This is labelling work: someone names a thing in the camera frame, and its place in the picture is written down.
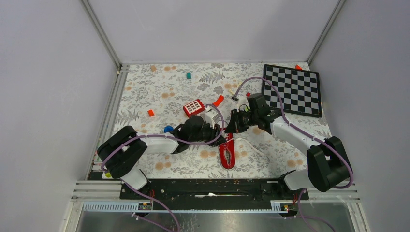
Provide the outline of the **blue plastic toy piece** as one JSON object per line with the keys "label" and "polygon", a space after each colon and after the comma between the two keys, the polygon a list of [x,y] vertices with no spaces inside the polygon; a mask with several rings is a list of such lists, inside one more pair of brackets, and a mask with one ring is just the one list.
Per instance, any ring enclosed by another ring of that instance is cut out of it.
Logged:
{"label": "blue plastic toy piece", "polygon": [[174,130],[174,127],[168,125],[164,128],[164,133],[171,133],[173,132],[173,130]]}

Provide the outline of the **red canvas sneaker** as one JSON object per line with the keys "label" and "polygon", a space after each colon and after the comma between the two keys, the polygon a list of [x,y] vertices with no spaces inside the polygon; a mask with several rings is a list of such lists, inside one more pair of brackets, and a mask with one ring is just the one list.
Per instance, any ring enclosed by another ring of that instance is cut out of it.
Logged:
{"label": "red canvas sneaker", "polygon": [[247,143],[251,149],[253,149],[257,154],[259,155],[264,155],[260,150],[256,149],[254,146],[251,145],[251,143],[241,137],[234,137],[232,133],[229,133],[225,136],[226,142],[220,144],[218,146],[219,148],[219,154],[220,154],[220,162],[221,165],[224,169],[230,170],[235,166],[235,146],[234,142],[236,140],[243,141]]}

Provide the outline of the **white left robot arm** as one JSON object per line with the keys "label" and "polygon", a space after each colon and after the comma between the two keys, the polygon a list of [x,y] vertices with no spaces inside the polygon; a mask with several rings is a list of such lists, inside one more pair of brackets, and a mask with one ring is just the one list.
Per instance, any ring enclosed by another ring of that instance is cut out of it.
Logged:
{"label": "white left robot arm", "polygon": [[144,155],[177,154],[191,145],[216,147],[226,142],[223,137],[224,119],[205,119],[194,115],[172,131],[162,134],[138,133],[132,126],[125,126],[100,145],[96,154],[101,159],[101,170],[113,179],[131,186],[139,199],[149,195],[148,178],[137,167]]}

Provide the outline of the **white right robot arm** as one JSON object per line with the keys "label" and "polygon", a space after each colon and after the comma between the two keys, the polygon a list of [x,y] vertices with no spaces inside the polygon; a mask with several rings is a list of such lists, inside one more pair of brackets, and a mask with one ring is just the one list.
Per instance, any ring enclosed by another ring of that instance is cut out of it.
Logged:
{"label": "white right robot arm", "polygon": [[352,182],[352,169],[342,141],[313,136],[286,120],[280,109],[268,106],[262,94],[247,97],[248,109],[231,110],[225,133],[243,133],[251,126],[274,135],[297,148],[307,157],[307,168],[291,171],[281,176],[284,182],[277,186],[278,195],[289,199],[299,189],[315,188],[326,192],[332,188],[341,189],[341,182]]}

